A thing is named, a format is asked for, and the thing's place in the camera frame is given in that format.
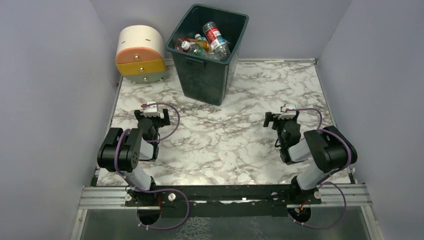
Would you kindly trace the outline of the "green tea bottle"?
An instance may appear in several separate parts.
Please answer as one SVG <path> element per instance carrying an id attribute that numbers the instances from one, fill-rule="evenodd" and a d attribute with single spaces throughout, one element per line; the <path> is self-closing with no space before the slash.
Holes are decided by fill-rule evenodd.
<path id="1" fill-rule="evenodd" d="M 189 54 L 198 56 L 198 57 L 203 57 L 203 58 L 208 58 L 208 59 L 213 59 L 213 55 L 211 55 L 210 53 L 208 53 L 206 50 L 204 50 L 200 45 L 198 44 L 191 44 L 188 41 L 183 41 L 181 43 L 181 48 L 184 50 L 184 52 L 187 52 Z"/>

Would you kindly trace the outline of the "amber tea bottle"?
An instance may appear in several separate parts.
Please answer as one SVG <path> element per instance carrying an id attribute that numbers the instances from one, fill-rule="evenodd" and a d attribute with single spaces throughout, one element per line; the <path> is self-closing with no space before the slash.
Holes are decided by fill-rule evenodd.
<path id="1" fill-rule="evenodd" d="M 214 47 L 207 40 L 201 40 L 201 39 L 195 39 L 195 38 L 183 38 L 183 37 L 179 37 L 174 42 L 174 49 L 187 53 L 188 51 L 182 48 L 183 42 L 189 42 L 190 45 L 194 45 L 194 44 L 199 45 L 208 53 L 212 53 L 214 51 Z"/>

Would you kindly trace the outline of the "red cap bottle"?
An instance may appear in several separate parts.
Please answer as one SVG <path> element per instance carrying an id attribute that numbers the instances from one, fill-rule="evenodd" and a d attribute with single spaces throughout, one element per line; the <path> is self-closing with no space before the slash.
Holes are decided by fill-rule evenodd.
<path id="1" fill-rule="evenodd" d="M 215 55 L 219 57 L 220 61 L 226 61 L 231 55 L 231 51 L 217 25 L 210 21 L 202 27 L 202 30 L 209 43 L 213 46 Z"/>

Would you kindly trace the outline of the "clear bottle light blue label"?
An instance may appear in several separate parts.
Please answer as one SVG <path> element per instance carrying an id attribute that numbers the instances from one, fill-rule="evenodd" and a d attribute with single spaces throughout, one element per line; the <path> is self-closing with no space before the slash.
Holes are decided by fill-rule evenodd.
<path id="1" fill-rule="evenodd" d="M 208 42 L 208 39 L 207 39 L 205 36 L 202 36 L 202 35 L 200 35 L 200 34 L 196 34 L 196 35 L 194 36 L 194 38 L 195 38 L 196 40 L 202 40 L 202 41 L 206 41 L 206 42 Z"/>

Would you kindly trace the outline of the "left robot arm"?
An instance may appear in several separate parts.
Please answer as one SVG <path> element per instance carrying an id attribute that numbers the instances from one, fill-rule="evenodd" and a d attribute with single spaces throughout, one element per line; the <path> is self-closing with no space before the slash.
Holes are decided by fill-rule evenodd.
<path id="1" fill-rule="evenodd" d="M 138 192 L 150 191 L 155 184 L 140 161 L 154 162 L 159 155 L 159 128 L 170 125 L 169 111 L 135 110 L 137 127 L 124 130 L 111 127 L 97 153 L 97 164 L 120 175 Z"/>

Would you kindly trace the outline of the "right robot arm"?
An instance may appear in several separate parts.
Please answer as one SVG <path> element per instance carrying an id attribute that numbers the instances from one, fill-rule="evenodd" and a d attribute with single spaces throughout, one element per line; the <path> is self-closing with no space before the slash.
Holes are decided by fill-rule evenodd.
<path id="1" fill-rule="evenodd" d="M 288 197 L 298 201 L 311 194 L 318 185 L 330 176 L 346 169 L 358 160 L 355 147 L 333 125 L 300 132 L 297 122 L 300 110 L 286 109 L 281 113 L 266 112 L 263 126 L 272 125 L 277 133 L 275 147 L 286 165 L 313 162 L 300 174 L 293 177 Z"/>

